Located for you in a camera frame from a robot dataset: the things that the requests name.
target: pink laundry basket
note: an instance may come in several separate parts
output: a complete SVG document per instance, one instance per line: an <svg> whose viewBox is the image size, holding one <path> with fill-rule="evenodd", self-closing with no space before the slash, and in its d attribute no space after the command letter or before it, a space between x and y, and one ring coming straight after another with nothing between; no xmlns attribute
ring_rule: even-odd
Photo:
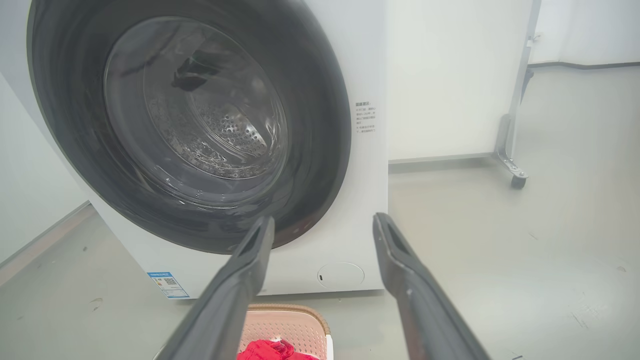
<svg viewBox="0 0 640 360"><path fill-rule="evenodd" d="M333 360L331 332L317 311L301 305L249 305L238 352L255 340L279 339L293 345L297 352Z"/></svg>

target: caster wheel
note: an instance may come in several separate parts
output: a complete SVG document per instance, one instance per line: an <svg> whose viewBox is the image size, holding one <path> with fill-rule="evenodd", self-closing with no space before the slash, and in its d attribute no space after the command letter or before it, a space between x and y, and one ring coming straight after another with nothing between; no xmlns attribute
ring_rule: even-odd
<svg viewBox="0 0 640 360"><path fill-rule="evenodd" d="M524 184L526 182L527 182L526 178L523 179L521 177L514 176L511 179L511 187L514 188L514 189L518 189L519 190L519 189L522 189L524 187Z"/></svg>

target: concrete floor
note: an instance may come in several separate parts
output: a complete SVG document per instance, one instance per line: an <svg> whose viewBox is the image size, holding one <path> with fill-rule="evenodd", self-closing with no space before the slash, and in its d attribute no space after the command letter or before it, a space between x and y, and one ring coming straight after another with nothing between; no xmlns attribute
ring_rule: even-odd
<svg viewBox="0 0 640 360"><path fill-rule="evenodd" d="M494 360L640 350L640 68L536 69L512 190L491 161L390 175L390 214ZM384 291L261 302L320 311L336 359L405 359ZM94 216L0 287L6 359L151 359L190 301L168 301Z"/></svg>

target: red cloth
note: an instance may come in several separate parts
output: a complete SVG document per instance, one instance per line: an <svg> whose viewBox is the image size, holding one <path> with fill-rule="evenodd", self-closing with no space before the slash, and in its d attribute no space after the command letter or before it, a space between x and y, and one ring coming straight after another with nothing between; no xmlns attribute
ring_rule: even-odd
<svg viewBox="0 0 640 360"><path fill-rule="evenodd" d="M318 360L316 357L295 352L290 343L269 340L256 340L238 354L237 360Z"/></svg>

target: white washing machine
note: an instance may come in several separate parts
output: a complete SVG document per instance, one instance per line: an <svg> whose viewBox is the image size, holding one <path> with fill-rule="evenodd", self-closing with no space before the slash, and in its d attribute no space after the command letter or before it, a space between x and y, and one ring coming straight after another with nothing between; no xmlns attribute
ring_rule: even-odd
<svg viewBox="0 0 640 360"><path fill-rule="evenodd" d="M168 298L197 298L262 215L261 295L383 288L384 0L0 6L0 71Z"/></svg>

